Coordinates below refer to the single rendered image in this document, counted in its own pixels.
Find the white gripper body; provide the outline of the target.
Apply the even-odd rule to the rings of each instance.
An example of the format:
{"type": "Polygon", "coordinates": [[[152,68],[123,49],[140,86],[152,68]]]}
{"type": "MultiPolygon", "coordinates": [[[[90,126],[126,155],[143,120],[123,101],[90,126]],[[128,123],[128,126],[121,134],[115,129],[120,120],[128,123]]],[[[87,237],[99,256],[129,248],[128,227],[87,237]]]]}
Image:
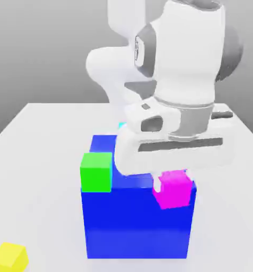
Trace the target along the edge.
{"type": "Polygon", "coordinates": [[[235,151],[230,127],[213,127],[189,142],[143,140],[128,127],[119,129],[114,161],[123,175],[204,169],[228,165],[235,151]]]}

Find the small magenta cube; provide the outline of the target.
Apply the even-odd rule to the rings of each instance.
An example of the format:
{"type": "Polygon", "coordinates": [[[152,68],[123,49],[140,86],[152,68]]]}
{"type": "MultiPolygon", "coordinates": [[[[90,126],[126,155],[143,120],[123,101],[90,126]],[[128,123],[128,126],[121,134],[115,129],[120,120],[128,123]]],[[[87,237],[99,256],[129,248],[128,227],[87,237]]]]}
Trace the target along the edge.
{"type": "Polygon", "coordinates": [[[159,193],[152,189],[158,205],[162,210],[182,208],[189,205],[192,190],[192,180],[186,170],[161,172],[159,178],[162,185],[159,193]]]}

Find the small green cube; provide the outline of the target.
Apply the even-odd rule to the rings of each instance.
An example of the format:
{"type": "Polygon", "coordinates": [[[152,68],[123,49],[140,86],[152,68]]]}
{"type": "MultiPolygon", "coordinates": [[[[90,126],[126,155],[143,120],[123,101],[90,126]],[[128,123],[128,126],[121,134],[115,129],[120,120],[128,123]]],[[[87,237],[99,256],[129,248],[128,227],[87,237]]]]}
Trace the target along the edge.
{"type": "Polygon", "coordinates": [[[111,152],[88,152],[83,154],[80,165],[81,192],[110,193],[112,189],[111,152]]]}

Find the small yellow cube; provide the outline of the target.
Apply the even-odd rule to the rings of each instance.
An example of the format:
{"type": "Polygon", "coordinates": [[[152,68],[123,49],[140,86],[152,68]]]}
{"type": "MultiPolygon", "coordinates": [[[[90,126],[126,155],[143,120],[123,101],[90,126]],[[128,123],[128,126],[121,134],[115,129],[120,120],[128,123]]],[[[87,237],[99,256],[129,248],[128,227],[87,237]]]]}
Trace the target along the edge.
{"type": "Polygon", "coordinates": [[[0,246],[0,272],[24,272],[29,263],[25,246],[4,242],[0,246]]]}

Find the large blue box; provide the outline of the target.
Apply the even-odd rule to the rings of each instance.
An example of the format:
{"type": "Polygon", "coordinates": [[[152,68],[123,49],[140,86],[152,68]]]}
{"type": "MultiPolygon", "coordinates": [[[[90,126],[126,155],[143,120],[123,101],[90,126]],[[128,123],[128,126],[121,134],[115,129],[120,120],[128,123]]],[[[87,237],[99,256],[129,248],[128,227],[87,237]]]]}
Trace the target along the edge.
{"type": "Polygon", "coordinates": [[[89,259],[185,259],[197,187],[187,206],[162,209],[149,174],[114,167],[110,192],[81,192],[89,259]]]}

